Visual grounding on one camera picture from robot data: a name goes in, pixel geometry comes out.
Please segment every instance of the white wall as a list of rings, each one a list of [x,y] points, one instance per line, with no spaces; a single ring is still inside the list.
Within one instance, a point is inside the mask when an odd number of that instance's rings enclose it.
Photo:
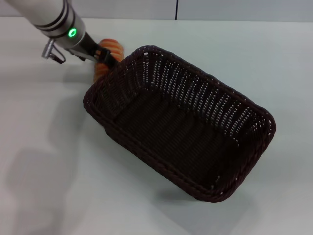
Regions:
[[[176,0],[73,0],[82,17],[175,18]],[[0,0],[0,16],[18,13]],[[313,0],[179,0],[179,20],[313,22]]]
[[[175,19],[176,0],[72,0],[81,17],[122,19]],[[19,15],[0,0],[0,16]]]

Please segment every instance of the white tabletop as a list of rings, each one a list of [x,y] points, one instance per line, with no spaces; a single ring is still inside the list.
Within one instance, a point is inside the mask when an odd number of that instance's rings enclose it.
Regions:
[[[276,135],[226,201],[194,201],[83,108],[92,63],[41,58],[46,37],[0,18],[1,235],[311,235],[313,23],[85,20],[129,55],[157,45],[268,109]]]

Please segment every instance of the brown wicker basket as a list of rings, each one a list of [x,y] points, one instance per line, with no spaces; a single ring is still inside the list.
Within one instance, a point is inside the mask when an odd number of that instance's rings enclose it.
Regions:
[[[92,85],[84,107],[113,140],[208,202],[236,190],[276,131],[267,110],[156,46]]]

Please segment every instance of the green led light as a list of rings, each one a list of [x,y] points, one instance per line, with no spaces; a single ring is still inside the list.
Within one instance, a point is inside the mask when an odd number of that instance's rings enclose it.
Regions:
[[[72,37],[74,37],[74,36],[76,35],[76,33],[77,33],[76,28],[72,28],[72,29],[68,32],[68,36],[69,36],[70,38],[72,38]]]

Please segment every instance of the basket bottom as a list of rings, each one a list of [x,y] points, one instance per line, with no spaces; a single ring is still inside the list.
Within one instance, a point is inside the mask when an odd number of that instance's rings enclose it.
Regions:
[[[205,188],[219,184],[237,143],[161,93],[141,90],[114,123],[158,158]]]

